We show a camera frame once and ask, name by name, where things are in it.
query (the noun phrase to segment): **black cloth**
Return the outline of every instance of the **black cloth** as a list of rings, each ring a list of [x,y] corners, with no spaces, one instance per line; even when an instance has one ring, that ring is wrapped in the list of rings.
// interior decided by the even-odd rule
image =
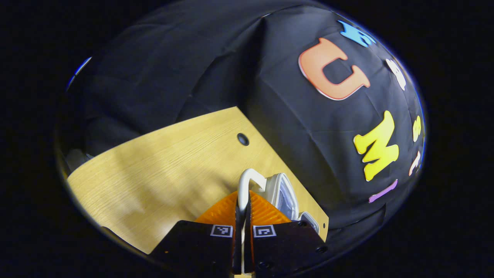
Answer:
[[[355,24],[319,3],[215,3],[215,9],[200,0],[160,8],[93,56],[68,91],[80,98],[74,103],[84,115],[83,149],[96,156],[156,129],[238,106],[329,216],[327,243],[335,256],[349,251],[389,220],[418,178],[409,177],[417,151],[424,153],[424,137],[412,140],[414,120],[423,119],[413,80],[402,67],[403,91],[385,59],[399,61],[379,39],[370,34],[377,43],[363,47],[344,37],[337,20]],[[341,82],[357,65],[371,86],[341,101],[317,92],[298,57],[319,38],[348,56],[324,69],[330,81]],[[366,182],[353,137],[377,126],[385,110],[395,123],[387,145],[397,144],[400,155]],[[394,190],[369,203],[395,179]]]

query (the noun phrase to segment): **blue foam letter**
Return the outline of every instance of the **blue foam letter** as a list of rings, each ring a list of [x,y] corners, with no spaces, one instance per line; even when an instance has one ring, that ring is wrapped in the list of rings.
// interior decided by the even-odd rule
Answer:
[[[361,46],[369,47],[369,45],[371,45],[372,42],[376,43],[373,38],[371,38],[369,35],[362,33],[361,31],[359,31],[359,29],[353,27],[352,25],[345,23],[341,20],[338,20],[338,22],[343,24],[343,27],[345,28],[345,31],[341,32],[340,34],[360,44]]]

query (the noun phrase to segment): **wooden table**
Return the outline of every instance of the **wooden table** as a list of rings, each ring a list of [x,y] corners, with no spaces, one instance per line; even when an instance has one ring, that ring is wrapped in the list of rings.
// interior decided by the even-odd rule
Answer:
[[[314,217],[326,240],[327,215],[237,107],[125,142],[81,165],[68,182],[99,225],[149,254],[177,221],[194,221],[237,190],[247,168],[265,177],[286,173],[300,212]]]

